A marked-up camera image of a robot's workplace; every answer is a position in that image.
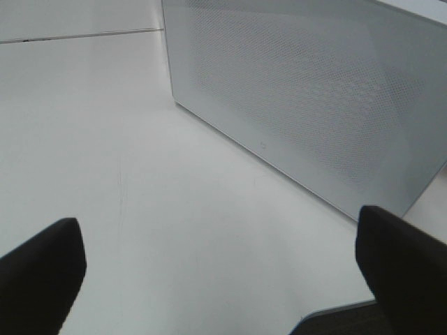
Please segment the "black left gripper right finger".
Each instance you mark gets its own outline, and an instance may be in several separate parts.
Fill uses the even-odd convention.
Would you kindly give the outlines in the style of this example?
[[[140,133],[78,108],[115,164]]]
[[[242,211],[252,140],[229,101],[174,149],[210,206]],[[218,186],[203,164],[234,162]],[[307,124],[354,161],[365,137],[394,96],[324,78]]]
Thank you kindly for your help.
[[[396,334],[446,333],[446,244],[378,206],[358,218],[356,262]]]

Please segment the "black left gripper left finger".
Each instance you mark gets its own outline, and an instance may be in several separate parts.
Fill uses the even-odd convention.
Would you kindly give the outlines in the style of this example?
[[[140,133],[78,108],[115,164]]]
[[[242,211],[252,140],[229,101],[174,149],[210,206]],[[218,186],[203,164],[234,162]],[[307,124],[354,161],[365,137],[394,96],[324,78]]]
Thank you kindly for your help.
[[[76,218],[49,225],[1,257],[1,333],[58,334],[86,274]]]

